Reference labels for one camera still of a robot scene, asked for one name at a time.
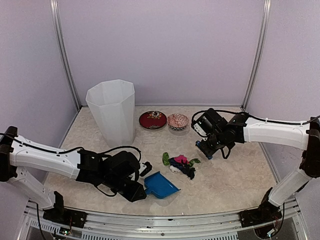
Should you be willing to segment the blue hand brush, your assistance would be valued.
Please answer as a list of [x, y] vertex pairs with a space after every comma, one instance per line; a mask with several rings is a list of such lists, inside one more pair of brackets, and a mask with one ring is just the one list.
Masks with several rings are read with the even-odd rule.
[[204, 140], [197, 140], [195, 142], [195, 146], [203, 153], [203, 155], [211, 160], [213, 158], [213, 154], [215, 153], [213, 149], [208, 145], [208, 143]]

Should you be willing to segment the blue dustpan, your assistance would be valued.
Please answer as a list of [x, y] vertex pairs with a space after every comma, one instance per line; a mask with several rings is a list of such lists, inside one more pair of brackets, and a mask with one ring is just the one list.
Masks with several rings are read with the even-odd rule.
[[173, 183], [165, 178], [159, 171], [144, 179], [145, 193], [152, 194], [158, 199], [164, 199], [178, 191]]

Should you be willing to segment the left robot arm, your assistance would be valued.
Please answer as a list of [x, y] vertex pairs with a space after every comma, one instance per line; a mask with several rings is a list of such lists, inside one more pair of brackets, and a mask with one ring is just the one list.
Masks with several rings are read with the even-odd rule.
[[38, 169], [68, 177], [81, 183], [103, 185], [110, 189], [110, 198], [120, 194], [129, 202], [146, 198], [142, 184], [138, 182], [152, 169], [152, 165], [141, 157], [127, 151], [128, 146], [118, 147], [119, 152], [96, 153], [83, 147], [69, 150], [50, 147], [30, 141], [18, 134], [14, 126], [0, 135], [0, 180], [10, 183], [39, 207], [63, 223], [70, 218], [64, 207], [63, 196], [40, 183], [27, 168]]

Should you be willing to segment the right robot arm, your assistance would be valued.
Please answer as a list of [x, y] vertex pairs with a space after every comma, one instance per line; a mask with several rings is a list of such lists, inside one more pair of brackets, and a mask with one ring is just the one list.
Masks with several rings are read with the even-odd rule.
[[293, 172], [266, 194], [256, 210], [256, 218], [266, 222], [291, 195], [311, 179], [320, 176], [320, 118], [308, 121], [278, 121], [258, 118], [247, 112], [235, 112], [227, 121], [221, 110], [209, 108], [197, 112], [191, 128], [202, 137], [195, 145], [210, 160], [217, 151], [231, 150], [237, 143], [269, 143], [289, 146], [302, 151], [302, 161]]

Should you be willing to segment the green paper scrap right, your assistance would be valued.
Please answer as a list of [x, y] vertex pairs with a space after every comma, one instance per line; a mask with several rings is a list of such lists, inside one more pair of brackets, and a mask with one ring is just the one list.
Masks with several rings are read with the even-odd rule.
[[193, 158], [192, 160], [190, 160], [189, 162], [188, 162], [188, 166], [190, 167], [190, 168], [192, 168], [193, 166], [194, 166], [194, 164], [200, 164], [201, 163], [201, 161], [198, 159], [198, 158]]

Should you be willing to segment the black paper scrap curved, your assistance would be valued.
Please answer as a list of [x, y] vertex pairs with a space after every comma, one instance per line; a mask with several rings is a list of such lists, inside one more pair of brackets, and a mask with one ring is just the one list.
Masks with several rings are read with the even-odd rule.
[[193, 179], [194, 179], [194, 177], [195, 177], [195, 171], [196, 171], [196, 169], [195, 169], [194, 167], [184, 168], [184, 169], [182, 170], [182, 172], [183, 172], [185, 175], [187, 175], [187, 176], [190, 178], [190, 180], [193, 180]]

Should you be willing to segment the pink patterned bowl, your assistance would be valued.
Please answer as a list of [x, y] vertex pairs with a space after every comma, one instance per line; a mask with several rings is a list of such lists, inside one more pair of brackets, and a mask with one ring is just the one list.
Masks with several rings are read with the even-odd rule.
[[173, 131], [183, 131], [189, 124], [189, 119], [181, 113], [173, 113], [167, 117], [167, 124]]

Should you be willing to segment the white paper scrap middle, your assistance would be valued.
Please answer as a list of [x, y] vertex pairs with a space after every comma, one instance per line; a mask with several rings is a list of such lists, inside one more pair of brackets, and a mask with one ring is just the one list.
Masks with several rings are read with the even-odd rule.
[[174, 167], [174, 166], [172, 166], [172, 165], [169, 167], [169, 169], [170, 169], [173, 173], [180, 173], [180, 172], [181, 172], [178, 168], [176, 168], [176, 167]]

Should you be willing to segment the red floral plate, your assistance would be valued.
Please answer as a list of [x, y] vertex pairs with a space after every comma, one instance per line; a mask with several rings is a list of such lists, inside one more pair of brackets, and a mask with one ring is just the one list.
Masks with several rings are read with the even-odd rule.
[[144, 112], [138, 120], [141, 127], [148, 130], [157, 130], [164, 127], [167, 123], [167, 117], [164, 113], [157, 110]]

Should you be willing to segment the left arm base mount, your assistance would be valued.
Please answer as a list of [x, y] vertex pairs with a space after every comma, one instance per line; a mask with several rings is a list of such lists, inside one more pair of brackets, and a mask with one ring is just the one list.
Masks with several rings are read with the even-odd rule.
[[57, 191], [54, 191], [53, 193], [53, 207], [48, 210], [44, 210], [43, 218], [54, 223], [83, 229], [87, 219], [87, 213], [84, 211], [65, 208], [63, 196]]

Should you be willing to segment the aluminium front rail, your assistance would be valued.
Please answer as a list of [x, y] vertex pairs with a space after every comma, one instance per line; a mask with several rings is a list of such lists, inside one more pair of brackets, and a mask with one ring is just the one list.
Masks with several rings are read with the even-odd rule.
[[200, 215], [141, 216], [86, 211], [82, 227], [71, 228], [68, 236], [60, 234], [67, 225], [43, 218], [43, 211], [29, 202], [15, 239], [40, 240], [39, 230], [51, 239], [66, 240], [240, 240], [256, 239], [255, 229], [266, 224], [242, 227], [237, 211]]

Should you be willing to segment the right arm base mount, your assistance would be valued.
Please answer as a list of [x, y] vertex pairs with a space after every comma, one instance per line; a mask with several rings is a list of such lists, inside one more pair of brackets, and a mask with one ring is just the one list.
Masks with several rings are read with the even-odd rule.
[[246, 209], [239, 212], [239, 218], [242, 228], [260, 225], [281, 219], [283, 217], [280, 207], [275, 206], [269, 202], [269, 194], [271, 193], [271, 187], [263, 196], [260, 205], [254, 209]]

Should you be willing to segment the right aluminium corner post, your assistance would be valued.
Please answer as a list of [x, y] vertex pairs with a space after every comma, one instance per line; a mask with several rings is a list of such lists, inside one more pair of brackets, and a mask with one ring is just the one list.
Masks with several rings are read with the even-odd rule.
[[269, 25], [269, 18], [270, 18], [270, 12], [271, 12], [271, 0], [264, 0], [263, 1], [263, 11], [262, 11], [262, 18], [261, 18], [261, 24], [259, 29], [259, 35], [257, 40], [257, 45], [255, 49], [255, 54], [253, 58], [253, 64], [249, 75], [249, 82], [245, 91], [245, 95], [242, 101], [241, 108], [243, 110], [246, 110], [249, 105], [250, 98], [253, 93], [254, 85], [256, 82], [261, 58], [264, 51], [264, 45], [265, 45], [265, 39], [268, 31], [268, 25]]

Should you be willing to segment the aluminium corner post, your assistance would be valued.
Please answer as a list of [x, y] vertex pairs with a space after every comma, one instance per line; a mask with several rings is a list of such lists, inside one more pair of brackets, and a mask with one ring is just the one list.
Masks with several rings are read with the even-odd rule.
[[76, 85], [72, 76], [70, 63], [67, 56], [67, 50], [65, 47], [63, 29], [60, 19], [59, 4], [57, 0], [50, 0], [49, 2], [62, 66], [66, 75], [67, 84], [71, 93], [71, 98], [73, 100], [75, 109], [77, 112], [79, 112], [82, 108], [82, 104], [78, 95], [78, 91], [76, 89]]
[[254, 85], [256, 82], [261, 58], [264, 51], [264, 45], [265, 45], [265, 39], [268, 31], [268, 25], [269, 25], [269, 18], [270, 18], [270, 12], [271, 12], [271, 0], [264, 0], [263, 1], [263, 11], [262, 11], [262, 18], [261, 18], [261, 24], [259, 29], [259, 35], [257, 40], [257, 45], [255, 49], [255, 54], [253, 58], [253, 64], [249, 75], [249, 82], [245, 91], [245, 95], [242, 101], [241, 108], [243, 110], [246, 110], [249, 105], [250, 98], [253, 93]]

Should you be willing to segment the left aluminium corner post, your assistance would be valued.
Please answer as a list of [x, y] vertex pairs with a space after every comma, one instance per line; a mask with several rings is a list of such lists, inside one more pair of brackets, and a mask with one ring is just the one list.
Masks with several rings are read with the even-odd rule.
[[66, 75], [67, 84], [71, 93], [71, 98], [73, 100], [75, 109], [77, 112], [79, 112], [82, 108], [82, 104], [78, 95], [78, 91], [76, 89], [76, 85], [72, 76], [70, 63], [67, 56], [67, 50], [65, 47], [63, 29], [60, 19], [59, 4], [57, 0], [50, 0], [49, 2], [62, 66]]

